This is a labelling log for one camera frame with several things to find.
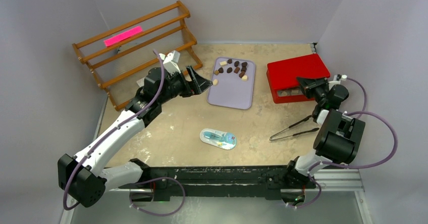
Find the metal tongs with black tips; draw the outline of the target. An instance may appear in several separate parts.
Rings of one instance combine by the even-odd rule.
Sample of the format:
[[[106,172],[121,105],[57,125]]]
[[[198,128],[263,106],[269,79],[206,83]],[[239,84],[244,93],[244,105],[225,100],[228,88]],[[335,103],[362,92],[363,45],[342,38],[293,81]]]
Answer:
[[[282,140],[285,140],[288,138],[294,138],[294,137],[298,137],[298,136],[301,136],[304,134],[310,134],[310,133],[317,132],[320,129],[320,127],[314,127],[311,129],[302,128],[302,127],[306,126],[307,122],[311,119],[312,119],[312,117],[311,117],[311,115],[309,115],[309,116],[289,125],[288,127],[284,128],[283,130],[271,135],[269,137],[269,141],[271,141],[271,142],[282,141]]]

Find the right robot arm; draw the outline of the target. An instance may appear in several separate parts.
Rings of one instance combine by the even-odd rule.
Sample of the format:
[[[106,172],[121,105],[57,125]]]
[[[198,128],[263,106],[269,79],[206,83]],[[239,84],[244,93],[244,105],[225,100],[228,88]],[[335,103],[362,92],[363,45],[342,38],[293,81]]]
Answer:
[[[306,184],[310,172],[322,169],[324,164],[349,164],[357,155],[365,122],[339,111],[341,103],[349,97],[349,91],[341,85],[341,80],[342,76],[338,76],[336,81],[297,78],[303,95],[313,98],[316,106],[311,115],[293,126],[312,119],[319,127],[313,129],[317,136],[312,151],[289,162],[283,174],[283,180],[289,187]]]

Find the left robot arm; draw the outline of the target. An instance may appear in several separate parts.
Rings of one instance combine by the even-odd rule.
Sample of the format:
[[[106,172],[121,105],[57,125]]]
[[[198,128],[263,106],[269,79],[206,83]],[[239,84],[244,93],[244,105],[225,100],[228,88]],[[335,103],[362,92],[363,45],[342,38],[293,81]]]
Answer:
[[[190,80],[181,71],[170,73],[162,67],[149,70],[140,87],[116,121],[86,148],[58,160],[58,181],[63,193],[64,210],[79,204],[93,206],[106,190],[133,183],[145,188],[150,183],[149,172],[132,160],[114,170],[104,168],[110,159],[133,136],[144,130],[161,112],[162,104],[180,96],[200,95],[212,86],[212,81],[186,68]]]

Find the red box lid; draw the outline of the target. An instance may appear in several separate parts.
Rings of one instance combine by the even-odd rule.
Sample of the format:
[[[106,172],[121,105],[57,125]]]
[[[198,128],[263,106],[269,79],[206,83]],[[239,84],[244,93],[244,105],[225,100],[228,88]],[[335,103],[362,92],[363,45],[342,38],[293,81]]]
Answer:
[[[297,78],[329,78],[330,71],[317,54],[267,64],[266,76],[270,89],[283,90],[298,86]]]

